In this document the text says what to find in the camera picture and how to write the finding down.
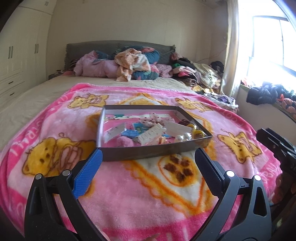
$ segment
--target gray headboard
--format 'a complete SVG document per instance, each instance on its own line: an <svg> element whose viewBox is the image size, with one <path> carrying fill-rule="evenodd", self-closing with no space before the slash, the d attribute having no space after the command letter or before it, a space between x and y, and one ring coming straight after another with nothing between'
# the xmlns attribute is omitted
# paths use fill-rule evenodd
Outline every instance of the gray headboard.
<svg viewBox="0 0 296 241"><path fill-rule="evenodd" d="M71 60L81 58L83 55L91 52L92 50L99 50L106 54L112 55L117 49L126 46L147 46L156 49L160 53L160 59L158 61L159 64L169 64L170 55L176 50L175 46L123 40L103 40L67 44L65 70L69 69Z"/></svg>

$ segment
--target ceiling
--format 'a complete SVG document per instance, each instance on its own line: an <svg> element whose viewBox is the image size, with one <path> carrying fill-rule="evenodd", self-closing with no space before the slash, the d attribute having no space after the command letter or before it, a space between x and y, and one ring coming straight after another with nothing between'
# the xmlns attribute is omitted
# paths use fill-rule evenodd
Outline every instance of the ceiling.
<svg viewBox="0 0 296 241"><path fill-rule="evenodd" d="M212 9L223 5L226 0L194 0L196 2L200 2L203 5L206 5Z"/></svg>

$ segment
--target pile of clothes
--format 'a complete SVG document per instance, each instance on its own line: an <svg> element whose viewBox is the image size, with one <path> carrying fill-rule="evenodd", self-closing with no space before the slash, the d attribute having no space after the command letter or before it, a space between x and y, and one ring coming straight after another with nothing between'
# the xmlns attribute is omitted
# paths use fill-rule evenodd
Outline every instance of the pile of clothes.
<svg viewBox="0 0 296 241"><path fill-rule="evenodd" d="M173 78L190 87L200 86L219 92L224 66L221 62L193 63L178 53L171 55L170 65L157 64L160 54L145 46L128 46L118 49L113 55L91 51L82 58L73 60L75 76L108 77L116 81L154 80L158 77Z"/></svg>
<svg viewBox="0 0 296 241"><path fill-rule="evenodd" d="M94 50L80 58L73 71L75 76L116 78L122 82L154 80L161 74L156 66L159 58L157 50L143 46L124 47L112 56Z"/></svg>
<svg viewBox="0 0 296 241"><path fill-rule="evenodd" d="M233 113L237 113L239 110L239 106L235 103L235 99L232 97L228 97L226 95L216 94L214 92L205 91L205 89L200 88L197 89L195 92L197 94L203 95L204 97L208 98L212 102L214 102L217 106L221 107L222 109L229 110Z"/></svg>
<svg viewBox="0 0 296 241"><path fill-rule="evenodd" d="M247 102L254 105L277 103L296 119L296 95L294 91L287 91L282 85L263 82L261 87L249 90Z"/></svg>
<svg viewBox="0 0 296 241"><path fill-rule="evenodd" d="M281 99L281 95L284 98L296 101L296 95L293 91L287 91L282 85L263 82L261 87L253 87L249 90L247 102L254 105L274 104L277 99Z"/></svg>
<svg viewBox="0 0 296 241"><path fill-rule="evenodd" d="M201 86L203 88L214 89L219 92L221 85L221 77L223 74L224 65L217 61L211 65L217 70L214 70L207 64L193 63L185 57L181 57L178 53L171 55L173 79L182 81L188 86Z"/></svg>

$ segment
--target wall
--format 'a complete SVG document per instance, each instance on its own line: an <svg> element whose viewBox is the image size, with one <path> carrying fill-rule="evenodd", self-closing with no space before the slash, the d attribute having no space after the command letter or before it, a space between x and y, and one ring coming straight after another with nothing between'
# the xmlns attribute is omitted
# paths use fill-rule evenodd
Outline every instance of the wall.
<svg viewBox="0 0 296 241"><path fill-rule="evenodd" d="M225 2L213 9L211 51L208 63L221 61L225 64L228 31L228 9Z"/></svg>
<svg viewBox="0 0 296 241"><path fill-rule="evenodd" d="M176 45L208 58L213 10L194 0L58 0L49 30L47 75L63 69L68 43L133 40Z"/></svg>
<svg viewBox="0 0 296 241"><path fill-rule="evenodd" d="M296 123L270 104L252 105L246 102L247 91L240 88L236 99L239 105L238 115L245 119L257 131L271 128L276 133L296 145Z"/></svg>

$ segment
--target window frame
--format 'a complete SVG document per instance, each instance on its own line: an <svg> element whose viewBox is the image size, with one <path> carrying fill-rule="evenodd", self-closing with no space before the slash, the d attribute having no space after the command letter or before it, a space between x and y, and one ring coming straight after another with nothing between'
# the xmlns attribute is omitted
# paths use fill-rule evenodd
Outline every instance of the window frame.
<svg viewBox="0 0 296 241"><path fill-rule="evenodd" d="M255 18L271 18L271 19L277 19L277 20L283 20L283 21L287 21L289 22L289 20L287 18L283 18L283 17L276 17L276 16L268 16L268 15L257 15L257 16L253 16L252 17L252 21L253 21L253 47L252 47L252 56L249 56L249 65L248 65L248 71L247 71L247 76L249 74L249 69L250 69L250 64L251 64L251 61L253 59L258 59L258 57L254 57L254 51L255 51L255 23L254 23L254 19ZM296 77L296 71L284 66L284 38L283 38L283 30L281 28L281 36L282 36L282 42L283 42L283 65L280 65L280 64L277 64L277 63L274 63L274 62L271 62L269 61L270 63L272 64L275 64L277 65L278 67L280 67L282 70L284 70L285 72L293 75L294 77Z"/></svg>

